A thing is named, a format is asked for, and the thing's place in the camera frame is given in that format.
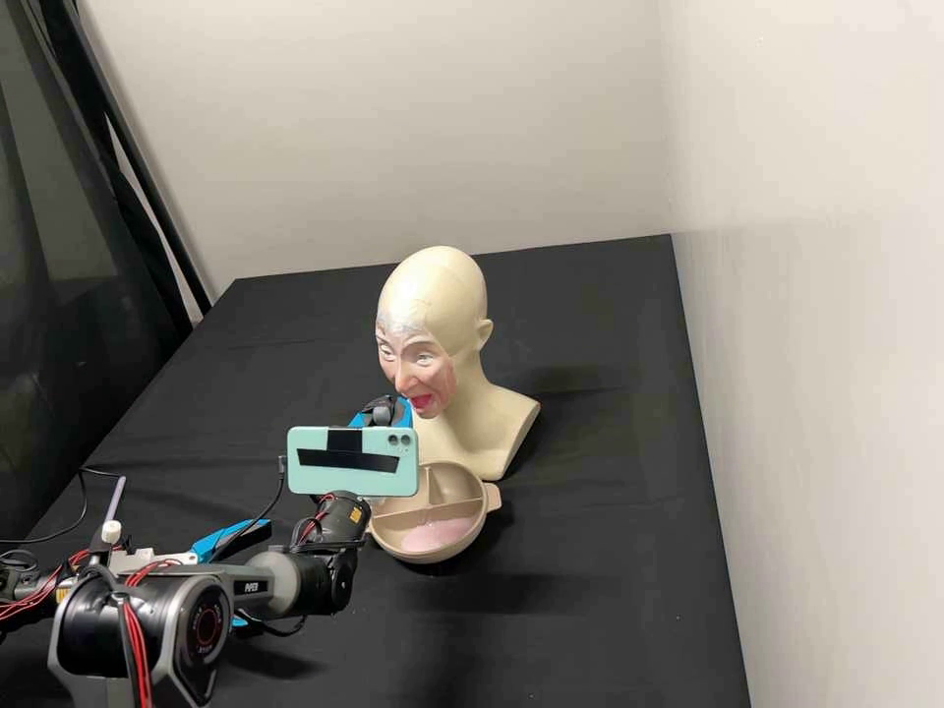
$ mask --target black tablecloth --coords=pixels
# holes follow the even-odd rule
[[[496,323],[486,372],[543,405],[502,509],[442,565],[369,545],[345,612],[231,640],[214,705],[748,705],[671,239],[477,260]],[[137,545],[182,552],[255,515],[289,427],[343,425],[389,392],[373,341],[388,272],[224,293],[90,461],[127,473]],[[110,481],[88,485],[87,521],[45,560],[86,544]],[[37,532],[74,517],[76,489]],[[274,536],[310,509],[286,492]],[[69,705],[44,666],[50,626],[0,646],[5,705]]]

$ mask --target bald mannequin head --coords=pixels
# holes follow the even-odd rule
[[[479,364],[492,334],[485,277],[467,254],[423,249],[396,267],[381,291],[376,335],[381,367],[416,413],[432,418]]]

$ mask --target open mouth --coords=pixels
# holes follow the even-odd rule
[[[431,393],[424,393],[421,396],[415,396],[410,398],[410,403],[417,410],[422,410],[426,408],[433,401],[433,395]]]

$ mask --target metal rod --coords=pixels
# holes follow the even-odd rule
[[[115,491],[111,495],[111,503],[108,505],[108,511],[105,513],[104,523],[114,520],[118,513],[118,504],[121,503],[121,495],[125,491],[125,477],[119,477],[115,485]]]

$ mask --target mint green phone case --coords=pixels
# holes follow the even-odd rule
[[[323,495],[412,497],[419,489],[412,428],[295,426],[288,431],[288,489]]]

